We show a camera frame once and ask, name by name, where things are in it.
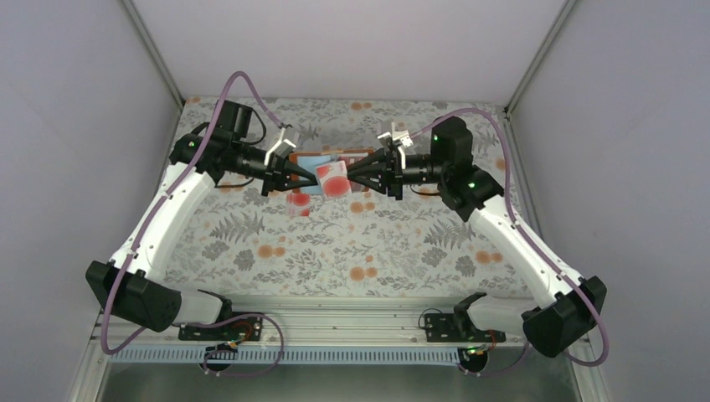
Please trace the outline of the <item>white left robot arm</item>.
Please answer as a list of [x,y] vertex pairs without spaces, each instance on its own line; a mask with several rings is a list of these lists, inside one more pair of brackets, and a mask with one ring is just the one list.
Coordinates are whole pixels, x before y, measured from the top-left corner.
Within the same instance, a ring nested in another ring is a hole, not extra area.
[[226,101],[211,135],[204,122],[177,140],[161,188],[136,228],[107,262],[94,261],[85,273],[106,314],[154,332],[173,324],[225,319],[225,297],[159,282],[196,208],[226,173],[260,180],[264,196],[317,183],[312,173],[289,159],[299,139],[293,126],[281,126],[267,149],[245,140],[255,114],[249,106]]

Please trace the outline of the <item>brown leather card holder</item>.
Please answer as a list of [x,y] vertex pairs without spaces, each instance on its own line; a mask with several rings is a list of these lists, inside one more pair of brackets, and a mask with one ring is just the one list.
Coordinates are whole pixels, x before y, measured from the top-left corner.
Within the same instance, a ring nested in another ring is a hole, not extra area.
[[347,170],[358,161],[372,154],[372,148],[339,150],[321,153],[297,152],[289,160],[310,173],[314,185],[294,188],[294,193],[320,195],[323,198],[339,198],[350,193],[367,192],[369,188],[354,181],[347,181]]

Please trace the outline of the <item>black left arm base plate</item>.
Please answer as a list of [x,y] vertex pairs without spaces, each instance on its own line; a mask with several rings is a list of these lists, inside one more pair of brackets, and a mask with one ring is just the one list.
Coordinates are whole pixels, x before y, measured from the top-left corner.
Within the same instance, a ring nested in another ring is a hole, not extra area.
[[186,325],[179,328],[178,339],[180,341],[212,341],[218,343],[256,342],[260,340],[263,324],[262,317],[250,315],[214,328]]

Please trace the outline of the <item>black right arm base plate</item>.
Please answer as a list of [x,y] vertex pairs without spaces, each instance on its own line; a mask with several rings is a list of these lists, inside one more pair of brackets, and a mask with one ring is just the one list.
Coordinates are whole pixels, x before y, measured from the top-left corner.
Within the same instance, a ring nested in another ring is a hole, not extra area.
[[426,310],[418,319],[428,343],[503,343],[504,332],[476,329],[470,321],[460,320],[454,313]]

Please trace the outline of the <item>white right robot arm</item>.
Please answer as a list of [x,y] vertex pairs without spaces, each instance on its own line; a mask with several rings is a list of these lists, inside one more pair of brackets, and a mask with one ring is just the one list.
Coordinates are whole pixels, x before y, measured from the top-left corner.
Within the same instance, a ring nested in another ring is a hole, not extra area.
[[564,263],[513,208],[510,184],[500,184],[473,162],[473,135],[456,116],[431,128],[427,154],[405,153],[409,134],[385,132],[382,148],[348,167],[347,176],[400,200],[406,185],[434,184],[443,203],[484,235],[522,278],[531,298],[496,298],[485,292],[454,309],[462,336],[498,331],[522,335],[540,354],[555,358],[594,328],[607,288]]

